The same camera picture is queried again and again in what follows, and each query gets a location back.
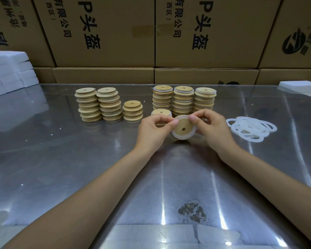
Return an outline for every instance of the fingernail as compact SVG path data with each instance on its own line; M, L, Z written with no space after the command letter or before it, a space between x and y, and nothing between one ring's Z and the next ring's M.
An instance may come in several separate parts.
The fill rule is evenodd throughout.
M195 119L197 119L197 116L191 114L191 115L189 115L188 118L190 121L195 121Z

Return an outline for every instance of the wall of cardboard boxes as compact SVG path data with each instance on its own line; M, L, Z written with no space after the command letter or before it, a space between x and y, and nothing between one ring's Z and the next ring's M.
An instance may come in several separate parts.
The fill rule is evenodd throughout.
M42 83L311 80L311 0L0 0Z

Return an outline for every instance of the person's left hand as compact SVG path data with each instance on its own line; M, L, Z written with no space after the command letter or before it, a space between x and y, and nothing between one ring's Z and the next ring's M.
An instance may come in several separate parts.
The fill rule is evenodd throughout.
M157 127L156 123L159 121L168 122L163 127ZM173 117L165 116L162 114L154 114L142 119L138 127L138 136L135 149L146 151L153 155L160 146L163 144L166 136L172 131L179 120L174 120Z

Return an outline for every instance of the shiny metal surface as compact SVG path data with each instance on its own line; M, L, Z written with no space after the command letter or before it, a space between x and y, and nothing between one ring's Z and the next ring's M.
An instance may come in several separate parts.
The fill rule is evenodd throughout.
M0 96L4 225L29 224L133 148L139 122L81 121L74 93L87 86L37 85ZM151 86L114 87L122 102L139 100L144 116L151 114ZM226 118L255 117L278 127L261 143L234 136L240 146L311 187L311 98L277 86L212 88L214 110ZM166 139L92 247L311 248L311 243L195 134L187 141Z

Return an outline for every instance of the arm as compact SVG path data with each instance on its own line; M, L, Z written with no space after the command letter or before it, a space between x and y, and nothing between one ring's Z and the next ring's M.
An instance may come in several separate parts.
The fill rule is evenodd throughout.
M157 128L159 121L169 123ZM160 114L143 119L130 153L36 219L3 248L89 248L132 181L177 124L178 120Z
M204 116L210 125L199 119ZM241 149L220 114L204 109L189 119L220 159L263 194L311 240L311 188Z

